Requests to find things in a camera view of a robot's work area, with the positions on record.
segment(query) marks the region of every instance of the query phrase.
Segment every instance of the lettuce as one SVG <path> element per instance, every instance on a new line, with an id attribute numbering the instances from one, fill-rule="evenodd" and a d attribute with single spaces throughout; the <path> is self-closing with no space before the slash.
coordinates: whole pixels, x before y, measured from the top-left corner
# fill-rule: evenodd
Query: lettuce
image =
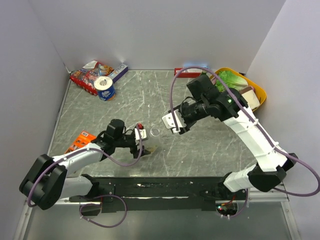
<path id="1" fill-rule="evenodd" d="M 221 71 L 218 75 L 229 88 L 240 91 L 245 87 L 248 87 L 248 83 L 244 78 L 234 75 L 231 71 Z M 219 92 L 226 90 L 218 79 L 216 80 L 215 86 L 218 88 Z"/>

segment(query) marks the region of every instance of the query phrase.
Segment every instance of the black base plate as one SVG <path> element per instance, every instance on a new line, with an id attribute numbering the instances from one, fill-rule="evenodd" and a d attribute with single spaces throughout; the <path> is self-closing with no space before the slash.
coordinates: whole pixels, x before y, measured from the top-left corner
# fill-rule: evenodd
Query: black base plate
<path id="1" fill-rule="evenodd" d="M 215 188 L 222 177 L 94 177 L 99 182 L 96 196 L 113 194 L 125 201 L 129 211 L 201 209 L 216 211 Z M 236 192 L 236 200 L 246 194 Z M 73 196 L 70 202 L 100 202 Z M 123 211 L 121 201 L 112 197 L 102 199 L 102 213 Z"/>

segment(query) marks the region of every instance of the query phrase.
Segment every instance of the white wall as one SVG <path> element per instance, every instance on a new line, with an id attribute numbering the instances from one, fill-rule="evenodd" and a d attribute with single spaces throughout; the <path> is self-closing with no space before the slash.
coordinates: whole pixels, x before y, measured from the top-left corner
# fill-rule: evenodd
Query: white wall
<path id="1" fill-rule="evenodd" d="M 286 0 L 247 77 L 267 92 L 259 118 L 276 141 L 320 173 L 320 1 Z M 302 166 L 285 179 L 289 191 L 307 193 L 316 180 Z M 304 240 L 319 239 L 320 194 L 290 197 Z"/>
<path id="2" fill-rule="evenodd" d="M 247 72 L 285 0 L 29 0 L 69 70 L 185 61 Z"/>
<path id="3" fill-rule="evenodd" d="M 46 153 L 67 71 L 29 3 L 0 8 L 0 239 L 12 239 L 25 197 L 19 185 Z"/>

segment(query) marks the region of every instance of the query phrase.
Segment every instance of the chip bag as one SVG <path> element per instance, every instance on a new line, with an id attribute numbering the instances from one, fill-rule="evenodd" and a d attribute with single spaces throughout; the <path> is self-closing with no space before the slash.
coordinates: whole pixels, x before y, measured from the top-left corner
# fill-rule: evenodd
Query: chip bag
<path id="1" fill-rule="evenodd" d="M 98 93 L 94 87 L 95 80 L 99 76 L 108 76 L 114 69 L 98 61 L 91 61 L 81 69 L 72 72 L 70 79 L 88 93 L 96 96 Z"/>

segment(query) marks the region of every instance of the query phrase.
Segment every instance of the orange package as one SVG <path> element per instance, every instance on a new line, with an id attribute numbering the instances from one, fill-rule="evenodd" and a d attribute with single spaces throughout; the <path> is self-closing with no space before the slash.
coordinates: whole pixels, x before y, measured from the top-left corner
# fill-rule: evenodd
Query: orange package
<path id="1" fill-rule="evenodd" d="M 80 149 L 90 143 L 93 139 L 95 139 L 96 136 L 83 131 L 77 138 L 76 140 L 71 144 L 71 146 L 68 148 L 67 151 L 65 151 L 65 154 L 70 153 L 76 149 Z"/>

